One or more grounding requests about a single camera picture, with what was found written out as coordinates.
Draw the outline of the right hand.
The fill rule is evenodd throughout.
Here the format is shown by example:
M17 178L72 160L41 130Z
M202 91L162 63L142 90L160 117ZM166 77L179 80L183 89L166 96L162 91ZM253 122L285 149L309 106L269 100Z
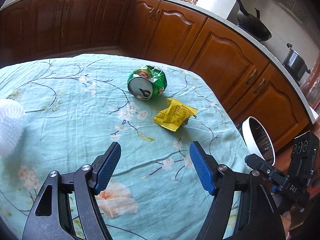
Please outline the right hand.
M291 213L290 213L290 211L286 211L280 217L281 217L281 221L283 223L286 239L289 239L289 235L290 235L289 229L291 226Z

